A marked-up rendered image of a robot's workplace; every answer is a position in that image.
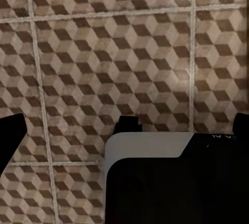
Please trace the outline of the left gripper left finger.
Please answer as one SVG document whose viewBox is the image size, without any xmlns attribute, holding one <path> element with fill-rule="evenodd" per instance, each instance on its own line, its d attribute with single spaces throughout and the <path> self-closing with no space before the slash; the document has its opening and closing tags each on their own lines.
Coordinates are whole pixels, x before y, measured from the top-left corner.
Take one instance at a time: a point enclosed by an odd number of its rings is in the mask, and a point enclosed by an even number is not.
<svg viewBox="0 0 249 224">
<path fill-rule="evenodd" d="M 23 113 L 0 119 L 0 175 L 27 133 Z"/>
</svg>

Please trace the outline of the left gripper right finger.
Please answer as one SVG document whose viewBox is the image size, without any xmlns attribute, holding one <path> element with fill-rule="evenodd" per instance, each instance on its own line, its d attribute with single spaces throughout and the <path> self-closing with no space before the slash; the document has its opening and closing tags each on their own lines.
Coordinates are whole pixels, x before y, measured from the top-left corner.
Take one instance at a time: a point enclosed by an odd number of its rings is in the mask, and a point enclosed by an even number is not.
<svg viewBox="0 0 249 224">
<path fill-rule="evenodd" d="M 249 115 L 237 113 L 232 130 L 249 155 Z"/>
</svg>

